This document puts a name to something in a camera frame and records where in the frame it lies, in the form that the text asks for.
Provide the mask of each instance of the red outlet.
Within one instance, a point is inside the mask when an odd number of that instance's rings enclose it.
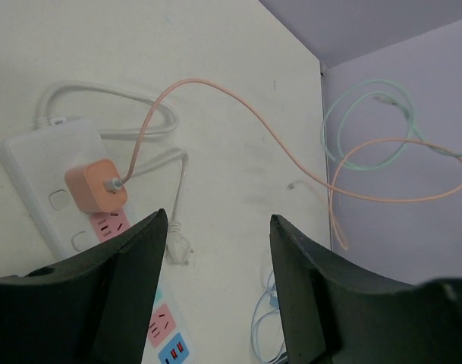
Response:
[[[149,320],[148,339],[153,347],[160,345],[177,327],[166,303],[162,304]]]
[[[118,236],[130,228],[130,223],[123,209],[109,213],[98,212],[97,214],[92,214],[90,221],[101,243]]]

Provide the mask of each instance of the tabletop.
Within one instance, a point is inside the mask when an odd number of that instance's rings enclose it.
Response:
[[[0,0],[0,142],[33,129],[41,92],[82,80],[157,96],[171,83],[203,77],[260,110],[311,171],[326,176],[320,147],[319,61],[257,0]],[[188,266],[163,264],[198,352],[197,362],[254,362],[250,321],[271,269],[269,219],[281,214],[329,246],[328,212],[306,176],[251,113],[228,96],[186,85],[168,97],[180,127],[144,143],[140,161],[168,147],[190,156],[182,233]],[[99,127],[138,127],[147,108],[116,96],[71,93],[53,115],[91,118]],[[107,142],[125,169],[133,142]],[[128,185],[135,212],[171,211],[178,164]],[[316,193],[326,198],[326,190]],[[0,162],[0,276],[24,275],[54,257]],[[262,334],[276,350],[278,325]]]

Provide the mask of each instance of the white power strip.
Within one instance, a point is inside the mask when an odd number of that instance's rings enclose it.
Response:
[[[72,199],[65,172],[103,158],[108,155],[101,136],[91,121],[82,118],[59,118],[51,127],[10,138],[0,146],[0,159],[57,260],[74,256],[137,223],[128,204],[111,214],[89,216]],[[143,361],[193,362],[195,350],[162,280],[153,312]],[[160,326],[164,329],[154,338],[152,329]]]

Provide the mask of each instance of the white cable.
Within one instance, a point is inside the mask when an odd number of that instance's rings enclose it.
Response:
[[[170,222],[168,223],[167,234],[167,258],[172,264],[187,265],[190,254],[193,252],[190,242],[181,233],[180,211],[182,195],[185,191],[185,180],[187,177],[188,154],[183,149],[169,149],[150,161],[137,166],[134,170],[133,177],[141,174],[153,172],[175,160],[181,160],[182,168],[180,181],[178,183],[177,195],[173,210],[171,211]]]
[[[146,105],[153,105],[154,99],[149,98],[146,95],[139,93],[132,93],[125,89],[119,89],[117,87],[101,85],[98,83],[83,82],[83,81],[59,81],[53,83],[46,91],[42,94],[35,112],[35,124],[36,128],[50,126],[49,106],[54,98],[62,93],[70,91],[97,91],[100,93],[108,93],[111,95],[121,96],[126,99],[142,102]],[[157,108],[165,116],[165,125],[161,127],[151,127],[145,132],[146,136],[150,135],[161,135],[170,133],[178,127],[177,114],[169,108],[167,105],[160,104]],[[106,139],[127,139],[130,137],[137,137],[140,132],[139,128],[133,129],[103,129],[100,130],[102,138]]]

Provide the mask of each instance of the teal cable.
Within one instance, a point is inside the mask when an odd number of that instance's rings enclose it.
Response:
[[[328,119],[330,118],[331,113],[335,110],[337,105],[350,93],[352,93],[354,90],[356,90],[359,87],[366,86],[366,85],[372,85],[372,84],[382,84],[382,85],[387,85],[395,89],[403,98],[406,100],[406,104],[401,103],[398,99],[396,99],[392,94],[390,93],[384,93],[384,92],[371,92],[367,93],[366,95],[361,96],[358,100],[356,100],[352,105],[348,107],[346,112],[344,113],[344,116],[341,119],[341,123],[338,126],[337,130],[337,151],[338,151],[338,156],[335,156],[332,154],[332,152],[328,149],[326,142],[325,142],[325,127]],[[359,105],[363,100],[368,99],[369,97],[373,97],[377,101],[386,104],[386,105],[393,105],[396,108],[398,108],[401,111],[401,114],[404,116],[404,119],[407,122],[408,130],[407,130],[407,135],[406,138],[410,139],[413,135],[416,136],[419,140],[425,141],[425,138],[423,135],[420,133],[418,126],[416,124],[416,110],[413,104],[412,99],[410,98],[409,94],[407,91],[397,84],[394,81],[391,80],[381,80],[381,79],[374,79],[374,80],[367,80],[361,83],[358,83],[357,85],[354,85],[350,87],[347,91],[345,91],[335,102],[332,104],[330,109],[327,111],[325,114],[325,117],[323,118],[322,122],[322,129],[321,129],[321,143],[322,143],[322,148],[325,150],[325,154],[334,162],[337,162],[338,160],[342,160],[345,156],[345,153],[342,149],[341,145],[341,132],[342,128],[345,125],[345,122],[347,121],[349,114],[356,108],[357,105]],[[406,146],[406,143],[402,143],[398,149],[396,149],[389,157],[387,157],[385,160],[382,162],[378,163],[377,165],[356,165],[352,162],[347,161],[344,163],[344,167],[355,170],[355,171],[374,171],[376,169],[385,167],[389,163],[393,162],[403,151],[404,147]],[[462,153],[448,153],[444,152],[440,149],[432,148],[430,147],[431,150],[434,152],[437,152],[442,155],[450,156],[450,157],[462,157]]]

